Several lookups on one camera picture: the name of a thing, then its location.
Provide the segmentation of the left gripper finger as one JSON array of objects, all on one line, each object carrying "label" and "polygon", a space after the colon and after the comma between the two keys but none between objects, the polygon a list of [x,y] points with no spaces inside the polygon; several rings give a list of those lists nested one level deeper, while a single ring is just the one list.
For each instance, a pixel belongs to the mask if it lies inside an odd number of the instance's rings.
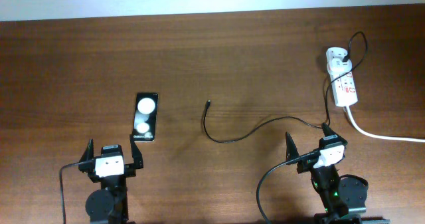
[{"label": "left gripper finger", "polygon": [[92,138],[89,139],[88,144],[82,157],[80,158],[80,162],[92,162],[94,158],[94,141]]},{"label": "left gripper finger", "polygon": [[143,156],[140,152],[139,148],[137,147],[135,140],[132,135],[129,135],[129,142],[131,146],[131,155],[133,158],[133,165],[135,169],[141,169],[143,168]]}]

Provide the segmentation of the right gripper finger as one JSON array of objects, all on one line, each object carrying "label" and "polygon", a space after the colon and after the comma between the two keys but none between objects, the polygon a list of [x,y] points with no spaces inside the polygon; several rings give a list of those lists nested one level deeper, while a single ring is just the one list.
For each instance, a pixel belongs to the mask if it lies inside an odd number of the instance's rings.
[{"label": "right gripper finger", "polygon": [[334,132],[325,122],[321,124],[321,128],[324,134],[324,140],[331,140],[339,137],[339,135]]},{"label": "right gripper finger", "polygon": [[286,138],[286,161],[288,164],[299,162],[299,152],[295,142],[289,132],[285,133]]}]

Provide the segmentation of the white power strip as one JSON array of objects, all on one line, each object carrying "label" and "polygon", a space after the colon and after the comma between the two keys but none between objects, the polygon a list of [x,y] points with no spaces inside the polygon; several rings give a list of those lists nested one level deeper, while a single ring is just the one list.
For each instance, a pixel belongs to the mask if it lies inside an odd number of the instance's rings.
[{"label": "white power strip", "polygon": [[[340,58],[343,60],[347,55],[347,50],[341,47],[331,47],[327,49],[325,54],[328,63],[333,58]],[[351,70],[336,75],[329,74],[329,77],[332,81],[331,87],[336,106],[346,107],[358,102],[357,91]]]}]

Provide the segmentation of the black smartphone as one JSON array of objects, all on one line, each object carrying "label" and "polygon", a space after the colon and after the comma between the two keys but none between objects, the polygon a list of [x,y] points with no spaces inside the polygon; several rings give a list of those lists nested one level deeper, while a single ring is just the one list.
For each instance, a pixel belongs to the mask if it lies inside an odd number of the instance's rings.
[{"label": "black smartphone", "polygon": [[133,129],[131,136],[136,142],[155,140],[159,95],[156,92],[139,92],[135,97]]}]

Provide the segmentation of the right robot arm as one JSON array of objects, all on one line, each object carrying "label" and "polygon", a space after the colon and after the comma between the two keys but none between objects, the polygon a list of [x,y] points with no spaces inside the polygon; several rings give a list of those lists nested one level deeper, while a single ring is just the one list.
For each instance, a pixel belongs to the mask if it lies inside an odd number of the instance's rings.
[{"label": "right robot arm", "polygon": [[316,223],[390,223],[389,219],[361,217],[367,210],[365,202],[369,183],[366,179],[351,175],[339,175],[336,165],[345,158],[347,140],[334,132],[327,124],[321,128],[324,137],[318,148],[299,154],[295,142],[286,133],[286,161],[295,164],[298,173],[309,172],[311,184],[321,198],[325,213],[314,216]]}]

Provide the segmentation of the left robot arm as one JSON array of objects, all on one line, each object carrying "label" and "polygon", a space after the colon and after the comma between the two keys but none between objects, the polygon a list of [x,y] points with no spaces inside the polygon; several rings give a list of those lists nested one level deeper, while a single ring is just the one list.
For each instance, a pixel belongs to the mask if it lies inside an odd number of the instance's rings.
[{"label": "left robot arm", "polygon": [[124,153],[119,144],[104,146],[99,156],[94,155],[94,141],[89,140],[80,158],[79,171],[86,173],[100,189],[92,192],[86,200],[85,209],[91,223],[129,223],[127,179],[136,176],[143,168],[142,154],[129,137],[132,163],[124,163]]}]

